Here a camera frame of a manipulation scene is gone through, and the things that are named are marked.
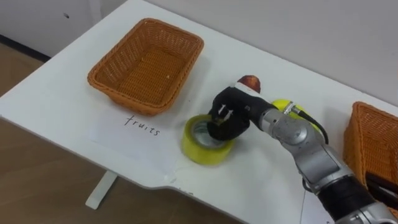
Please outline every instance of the red object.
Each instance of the red object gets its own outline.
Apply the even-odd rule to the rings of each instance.
[[[252,90],[260,93],[260,80],[255,75],[245,75],[238,80],[238,82],[246,85],[247,87],[251,88]]]

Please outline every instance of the basket rim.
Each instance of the basket rim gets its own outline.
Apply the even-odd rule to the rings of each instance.
[[[92,87],[94,87],[94,88],[96,88],[97,90],[102,91],[103,93],[107,94],[110,98],[114,98],[115,96],[118,96],[118,98],[120,98],[120,99],[128,100],[129,103],[132,104],[132,105],[137,105],[137,106],[139,105],[139,106],[141,106],[141,107],[142,107],[142,106],[145,106],[147,109],[158,109],[158,110],[161,110],[161,109],[168,108],[169,106],[171,106],[171,105],[169,105],[169,104],[170,104],[171,102],[173,102],[173,100],[175,99],[176,95],[179,93],[180,89],[182,88],[180,85],[181,85],[181,83],[183,83],[183,82],[185,81],[185,79],[188,77],[189,72],[187,72],[185,75],[183,75],[183,76],[180,78],[179,81],[177,81],[177,82],[178,82],[178,84],[177,84],[178,87],[177,87],[176,89],[174,89],[174,92],[173,92],[167,99],[162,100],[159,104],[148,103],[148,102],[141,101],[141,100],[138,100],[138,99],[136,99],[136,98],[127,96],[127,95],[124,94],[124,93],[121,93],[121,92],[119,92],[119,91],[117,91],[117,90],[114,90],[113,88],[110,88],[110,87],[108,87],[108,86],[106,86],[106,85],[100,83],[100,82],[96,79],[96,76],[97,76],[97,74],[98,74],[97,71],[98,71],[99,69],[101,69],[101,68],[104,66],[104,64],[106,64],[109,60],[111,60],[112,56],[113,56],[114,54],[116,54],[116,53],[119,51],[120,48],[124,47],[124,45],[126,44],[126,41],[135,33],[136,30],[138,30],[141,26],[145,25],[145,23],[146,23],[146,22],[149,22],[149,21],[150,21],[150,22],[156,22],[156,23],[158,23],[158,24],[161,24],[162,26],[170,27],[170,28],[172,28],[172,29],[178,30],[179,32],[183,32],[183,33],[185,33],[185,34],[188,34],[188,35],[190,35],[190,36],[193,36],[194,38],[197,39],[197,41],[198,41],[198,46],[197,46],[197,48],[195,49],[195,51],[194,51],[192,57],[191,57],[191,58],[188,60],[188,62],[184,65],[182,71],[181,71],[179,74],[181,74],[182,72],[184,72],[184,70],[186,69],[186,67],[189,66],[189,64],[190,64],[189,61],[191,61],[191,60],[195,61],[195,60],[198,58],[200,52],[202,51],[202,49],[204,48],[204,45],[205,45],[205,43],[204,43],[204,41],[203,41],[203,39],[202,39],[201,37],[199,37],[199,36],[196,35],[196,34],[192,34],[192,33],[189,32],[189,31],[183,30],[183,29],[181,29],[181,28],[179,28],[179,27],[176,27],[176,26],[173,26],[173,25],[171,25],[171,24],[168,24],[168,23],[166,23],[166,22],[164,22],[164,21],[161,21],[161,20],[158,20],[158,19],[154,19],[154,18],[147,17],[147,18],[141,19],[131,30],[129,30],[129,31],[125,34],[124,37],[122,37],[121,40],[119,40],[119,42],[118,42],[115,46],[113,46],[113,48],[112,48],[108,53],[106,53],[106,54],[97,62],[97,64],[96,64],[96,65],[90,70],[90,72],[88,73],[87,80],[88,80],[88,83],[89,83]]]
[[[385,111],[383,111],[383,110],[380,110],[380,109],[378,109],[378,108],[376,108],[376,107],[374,107],[374,106],[372,106],[372,105],[369,105],[369,104],[367,104],[367,103],[364,103],[364,102],[362,102],[362,101],[357,101],[357,102],[355,102],[354,105],[353,105],[353,107],[357,109],[357,112],[358,112],[358,113],[362,112],[363,109],[366,108],[366,109],[369,109],[369,110],[371,110],[371,111],[376,112],[377,114],[382,115],[382,116],[385,117],[385,118],[393,119],[394,121],[398,121],[398,117],[394,116],[393,114],[390,114],[390,113],[388,113],[388,112],[385,112]]]

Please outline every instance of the table leg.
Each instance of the table leg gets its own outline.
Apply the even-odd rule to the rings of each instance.
[[[117,177],[118,175],[116,175],[114,172],[106,171],[102,179],[99,181],[98,185],[88,197],[86,205],[92,209],[97,209]]]

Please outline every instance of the black cable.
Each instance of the black cable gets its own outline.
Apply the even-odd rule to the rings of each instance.
[[[311,190],[311,188],[310,188],[309,186],[307,186],[307,183],[306,183],[306,181],[304,180],[304,178],[303,178],[302,184],[303,184],[303,188],[304,188],[307,192],[313,193],[312,190]]]
[[[315,119],[313,119],[310,115],[308,115],[306,112],[304,112],[304,111],[302,111],[302,110],[300,110],[300,112],[298,112],[298,115],[299,115],[300,117],[306,119],[307,121],[313,123],[316,127],[318,127],[319,130],[321,131],[322,135],[323,135],[323,138],[324,138],[324,140],[325,140],[325,144],[329,144],[329,137],[328,137],[328,134],[326,133],[326,131],[325,131],[325,129],[323,128],[323,126],[322,126],[320,123],[318,123],[318,121],[316,121]],[[303,178],[302,184],[303,184],[303,188],[304,188],[306,191],[313,193],[312,190],[311,190],[311,188],[309,188],[309,187],[307,186],[307,183],[305,182],[304,178]]]
[[[323,138],[325,139],[325,144],[329,144],[329,137],[328,134],[326,133],[325,129],[322,127],[322,125],[320,123],[318,123],[317,121],[315,121],[315,119],[313,119],[310,115],[308,115],[306,112],[304,111],[300,111],[298,112],[298,115],[304,119],[306,119],[307,121],[313,123],[316,127],[319,128],[319,130],[321,131]]]

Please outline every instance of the white wall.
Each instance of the white wall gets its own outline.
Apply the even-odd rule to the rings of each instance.
[[[396,0],[148,1],[398,105]]]
[[[0,34],[48,56],[54,56],[92,25],[87,1],[0,0]]]

